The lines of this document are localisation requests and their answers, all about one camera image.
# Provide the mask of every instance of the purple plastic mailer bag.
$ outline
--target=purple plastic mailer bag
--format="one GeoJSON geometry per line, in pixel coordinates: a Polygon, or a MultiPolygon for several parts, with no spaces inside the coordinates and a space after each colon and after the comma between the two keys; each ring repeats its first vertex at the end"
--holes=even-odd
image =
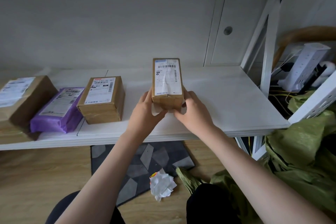
{"type": "Polygon", "coordinates": [[[77,108],[83,90],[83,87],[60,89],[31,119],[31,132],[69,133],[74,131],[83,118],[77,108]]]}

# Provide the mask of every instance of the crumpled paper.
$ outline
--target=crumpled paper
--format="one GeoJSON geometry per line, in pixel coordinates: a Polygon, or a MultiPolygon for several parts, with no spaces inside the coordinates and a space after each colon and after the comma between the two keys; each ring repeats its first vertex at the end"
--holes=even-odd
{"type": "Polygon", "coordinates": [[[174,178],[165,173],[163,169],[150,176],[150,192],[160,202],[162,197],[169,197],[173,188],[177,186],[174,178]]]}

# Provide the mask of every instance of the hand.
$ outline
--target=hand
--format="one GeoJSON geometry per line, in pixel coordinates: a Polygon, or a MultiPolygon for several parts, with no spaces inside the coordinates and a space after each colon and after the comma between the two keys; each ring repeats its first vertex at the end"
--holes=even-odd
{"type": "Polygon", "coordinates": [[[186,91],[184,89],[184,99],[187,105],[187,112],[181,114],[179,111],[174,110],[174,116],[185,127],[200,139],[217,127],[213,124],[212,118],[206,106],[199,100],[195,92],[186,91]]]}
{"type": "Polygon", "coordinates": [[[133,109],[126,133],[132,134],[139,138],[139,140],[144,141],[159,121],[164,118],[166,113],[167,111],[164,110],[156,116],[152,114],[152,89],[150,89],[141,96],[133,109]]]}

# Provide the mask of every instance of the left hand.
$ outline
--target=left hand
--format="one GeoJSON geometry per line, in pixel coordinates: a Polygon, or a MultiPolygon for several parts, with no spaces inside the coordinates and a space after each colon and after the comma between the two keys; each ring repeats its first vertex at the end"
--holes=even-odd
{"type": "Polygon", "coordinates": [[[131,114],[128,121],[126,133],[134,135],[141,141],[153,131],[155,126],[166,115],[167,110],[160,112],[154,116],[152,114],[152,89],[145,92],[131,114]]]}

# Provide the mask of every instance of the gray geometric rug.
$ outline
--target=gray geometric rug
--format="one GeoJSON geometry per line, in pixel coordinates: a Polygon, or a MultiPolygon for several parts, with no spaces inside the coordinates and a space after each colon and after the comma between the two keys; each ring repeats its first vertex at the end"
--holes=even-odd
{"type": "MultiPolygon", "coordinates": [[[[114,144],[91,146],[91,174],[93,175],[114,144]]],[[[177,167],[187,170],[195,164],[182,141],[143,143],[139,146],[122,181],[117,207],[150,190],[149,177],[161,168],[176,177],[177,167]]]]}

